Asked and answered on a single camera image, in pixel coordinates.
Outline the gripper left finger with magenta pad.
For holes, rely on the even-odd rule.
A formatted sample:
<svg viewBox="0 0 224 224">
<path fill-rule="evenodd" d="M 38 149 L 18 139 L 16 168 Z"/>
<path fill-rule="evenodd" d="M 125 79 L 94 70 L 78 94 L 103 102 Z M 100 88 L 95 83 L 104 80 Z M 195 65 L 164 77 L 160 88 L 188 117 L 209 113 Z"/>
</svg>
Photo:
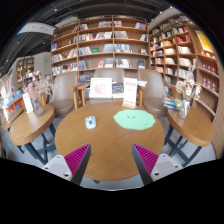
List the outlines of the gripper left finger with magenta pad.
<svg viewBox="0 0 224 224">
<path fill-rule="evenodd" d="M 42 169 L 73 182 L 76 185 L 80 185 L 90 155 L 91 145 L 86 144 L 66 156 L 56 155 L 46 165 L 44 165 Z"/>
</svg>

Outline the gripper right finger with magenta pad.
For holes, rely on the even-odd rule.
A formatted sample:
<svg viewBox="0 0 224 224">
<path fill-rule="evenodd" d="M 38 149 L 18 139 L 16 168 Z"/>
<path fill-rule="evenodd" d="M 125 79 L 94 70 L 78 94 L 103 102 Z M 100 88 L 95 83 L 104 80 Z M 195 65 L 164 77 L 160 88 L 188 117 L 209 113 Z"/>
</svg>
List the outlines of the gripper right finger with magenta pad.
<svg viewBox="0 0 224 224">
<path fill-rule="evenodd" d="M 156 154 L 137 144 L 132 144 L 132 156 L 144 185 L 182 169 L 182 166 L 167 154 Z"/>
</svg>

